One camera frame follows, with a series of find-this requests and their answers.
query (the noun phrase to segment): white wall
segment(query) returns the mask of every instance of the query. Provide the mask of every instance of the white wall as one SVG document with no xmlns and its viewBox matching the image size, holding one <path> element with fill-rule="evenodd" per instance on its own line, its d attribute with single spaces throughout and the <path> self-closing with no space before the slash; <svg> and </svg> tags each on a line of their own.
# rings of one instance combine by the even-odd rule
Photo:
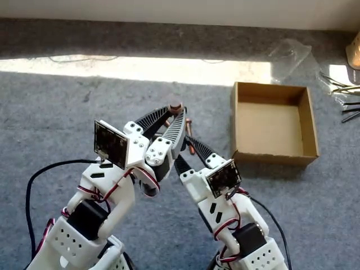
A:
<svg viewBox="0 0 360 270">
<path fill-rule="evenodd" d="M 0 17 L 360 30 L 360 0 L 0 0 Z"/>
</svg>

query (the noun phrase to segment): brown cardboard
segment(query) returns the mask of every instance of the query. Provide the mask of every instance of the brown cardboard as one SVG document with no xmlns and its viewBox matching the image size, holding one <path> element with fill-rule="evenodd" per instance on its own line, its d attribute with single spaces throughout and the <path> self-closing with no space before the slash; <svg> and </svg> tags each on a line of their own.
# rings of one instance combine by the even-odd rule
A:
<svg viewBox="0 0 360 270">
<path fill-rule="evenodd" d="M 319 157 L 306 87 L 235 83 L 231 106 L 234 159 L 303 166 Z"/>
</svg>

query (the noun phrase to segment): robotic arm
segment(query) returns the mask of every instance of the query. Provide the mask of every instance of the robotic arm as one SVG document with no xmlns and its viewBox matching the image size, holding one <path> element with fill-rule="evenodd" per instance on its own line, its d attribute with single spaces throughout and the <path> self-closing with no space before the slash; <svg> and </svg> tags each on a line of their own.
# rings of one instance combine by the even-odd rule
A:
<svg viewBox="0 0 360 270">
<path fill-rule="evenodd" d="M 210 233 L 224 243 L 208 269 L 287 270 L 266 222 L 240 187 L 234 160 L 225 160 L 194 138 L 186 136 L 185 141 L 194 147 L 205 168 L 196 172 L 179 155 L 176 171 Z M 250 223 L 241 224 L 243 217 Z"/>
<path fill-rule="evenodd" d="M 171 117 L 164 134 L 153 139 Z M 159 182 L 168 176 L 183 146 L 185 120 L 182 105 L 169 105 L 128 122 L 123 131 L 95 121 L 99 162 L 83 172 L 77 193 L 53 227 L 47 227 L 27 269 L 133 269 L 124 245 L 111 232 L 134 204 L 135 178 L 147 196 L 160 191 Z M 106 203 L 108 211 L 100 203 Z"/>
</svg>

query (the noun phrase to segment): screw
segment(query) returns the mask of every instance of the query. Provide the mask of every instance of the screw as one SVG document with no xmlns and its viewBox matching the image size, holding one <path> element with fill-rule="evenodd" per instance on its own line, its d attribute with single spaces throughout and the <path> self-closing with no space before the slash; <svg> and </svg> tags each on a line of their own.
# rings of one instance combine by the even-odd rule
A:
<svg viewBox="0 0 360 270">
<path fill-rule="evenodd" d="M 186 133 L 189 137 L 192 137 L 191 122 L 190 118 L 186 118 Z M 189 144 L 189 151 L 191 155 L 195 154 L 195 149 L 191 144 Z"/>
</svg>

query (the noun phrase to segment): plastic bag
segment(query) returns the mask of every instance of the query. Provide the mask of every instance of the plastic bag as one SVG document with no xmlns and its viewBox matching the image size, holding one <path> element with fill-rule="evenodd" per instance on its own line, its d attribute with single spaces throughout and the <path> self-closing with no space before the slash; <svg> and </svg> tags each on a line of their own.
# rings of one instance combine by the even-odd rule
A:
<svg viewBox="0 0 360 270">
<path fill-rule="evenodd" d="M 294 39 L 283 39 L 269 53 L 272 64 L 272 83 L 280 84 L 304 61 L 311 52 L 306 46 Z"/>
</svg>

